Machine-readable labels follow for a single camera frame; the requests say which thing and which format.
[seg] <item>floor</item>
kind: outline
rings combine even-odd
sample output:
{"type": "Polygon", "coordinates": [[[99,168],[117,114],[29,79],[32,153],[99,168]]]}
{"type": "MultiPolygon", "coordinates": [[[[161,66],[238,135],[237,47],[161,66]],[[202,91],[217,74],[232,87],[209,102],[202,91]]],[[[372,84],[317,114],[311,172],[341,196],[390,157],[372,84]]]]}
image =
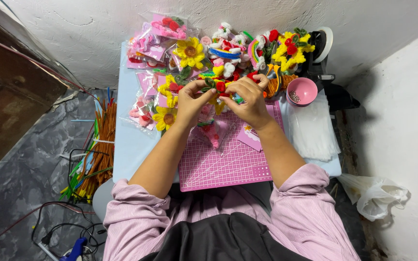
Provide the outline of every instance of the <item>floor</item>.
{"type": "MultiPolygon", "coordinates": [[[[95,90],[92,93],[100,98],[107,97],[104,90],[95,90]]],[[[59,192],[67,185],[68,172],[68,161],[59,157],[59,154],[67,155],[72,149],[82,148],[91,127],[89,122],[71,120],[94,119],[94,108],[92,97],[79,93],[78,97],[61,104],[55,112],[48,112],[41,117],[1,160],[0,233],[34,208],[59,199],[59,192]]],[[[364,249],[366,241],[356,207],[351,205],[336,179],[330,180],[327,191],[335,198],[335,209],[357,253],[363,261],[370,260],[364,249]]],[[[84,211],[93,211],[89,205],[84,204],[81,207],[84,211]]],[[[87,216],[93,222],[99,222],[96,215],[87,216]]],[[[51,260],[30,239],[37,217],[38,211],[35,211],[0,237],[0,261],[51,260]]],[[[36,241],[41,240],[47,229],[62,222],[84,226],[89,224],[80,214],[58,205],[47,206],[42,211],[41,222],[35,233],[36,241]]],[[[51,252],[61,256],[73,246],[80,230],[71,226],[58,229],[51,239],[51,252]]],[[[95,236],[99,242],[106,238],[106,234],[95,236]]],[[[96,260],[102,260],[103,252],[104,246],[100,246],[96,260]]]]}

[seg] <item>light blue table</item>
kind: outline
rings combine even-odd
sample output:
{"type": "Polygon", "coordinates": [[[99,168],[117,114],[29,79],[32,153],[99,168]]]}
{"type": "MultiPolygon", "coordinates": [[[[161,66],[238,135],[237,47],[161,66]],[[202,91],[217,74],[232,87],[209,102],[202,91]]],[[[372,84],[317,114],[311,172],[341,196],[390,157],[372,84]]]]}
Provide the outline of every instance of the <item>light blue table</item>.
{"type": "MultiPolygon", "coordinates": [[[[117,97],[117,122],[116,122],[116,140],[114,153],[114,171],[112,179],[117,182],[121,178],[127,180],[133,176],[135,171],[144,161],[149,152],[154,148],[160,139],[160,133],[157,131],[153,135],[148,135],[138,130],[129,122],[122,121],[119,117],[124,114],[136,99],[138,92],[138,81],[136,80],[135,70],[127,69],[126,47],[122,43],[120,72],[119,72],[119,93],[117,97]]],[[[285,131],[288,131],[287,102],[280,99],[280,108],[285,131]]],[[[330,162],[321,162],[306,159],[308,163],[315,163],[325,169],[330,177],[341,175],[340,161],[338,154],[330,162]]],[[[178,182],[178,172],[175,174],[174,183],[178,182]]]]}

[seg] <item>pink bowl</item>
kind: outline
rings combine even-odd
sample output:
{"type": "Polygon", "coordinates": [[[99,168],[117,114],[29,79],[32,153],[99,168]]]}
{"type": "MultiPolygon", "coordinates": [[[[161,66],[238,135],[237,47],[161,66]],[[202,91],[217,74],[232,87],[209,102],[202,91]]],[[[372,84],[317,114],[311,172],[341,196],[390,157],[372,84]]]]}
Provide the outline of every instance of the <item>pink bowl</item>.
{"type": "Polygon", "coordinates": [[[294,104],[309,105],[317,97],[317,85],[315,82],[308,78],[296,78],[288,84],[287,95],[289,97],[290,92],[295,91],[300,101],[294,104]]]}

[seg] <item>white wall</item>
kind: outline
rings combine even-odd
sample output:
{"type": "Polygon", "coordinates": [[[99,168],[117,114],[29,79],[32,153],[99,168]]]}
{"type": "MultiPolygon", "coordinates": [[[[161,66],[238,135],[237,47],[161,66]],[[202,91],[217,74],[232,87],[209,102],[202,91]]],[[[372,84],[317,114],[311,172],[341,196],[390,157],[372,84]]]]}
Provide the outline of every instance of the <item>white wall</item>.
{"type": "Polygon", "coordinates": [[[210,36],[220,22],[235,29],[320,26],[334,31],[328,71],[341,81],[418,37],[414,0],[4,0],[28,30],[88,87],[116,86],[120,42],[147,10],[187,16],[210,36]]]}
{"type": "Polygon", "coordinates": [[[405,209],[375,222],[390,260],[418,261],[418,39],[348,86],[361,109],[348,110],[360,175],[388,177],[411,193],[405,209]]]}

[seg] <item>cutting mat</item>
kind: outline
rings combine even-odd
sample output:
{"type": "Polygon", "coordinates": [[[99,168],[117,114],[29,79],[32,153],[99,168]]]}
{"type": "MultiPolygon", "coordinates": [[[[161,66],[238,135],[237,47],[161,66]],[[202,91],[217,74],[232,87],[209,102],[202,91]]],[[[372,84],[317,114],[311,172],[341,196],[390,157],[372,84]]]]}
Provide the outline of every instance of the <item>cutting mat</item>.
{"type": "MultiPolygon", "coordinates": [[[[266,101],[274,106],[274,116],[283,131],[282,115],[278,101],[266,101]]],[[[182,160],[178,165],[180,190],[191,191],[225,187],[272,180],[264,151],[237,140],[244,124],[232,111],[222,113],[215,119],[227,122],[230,126],[221,148],[214,150],[194,135],[190,135],[182,160]]]]}

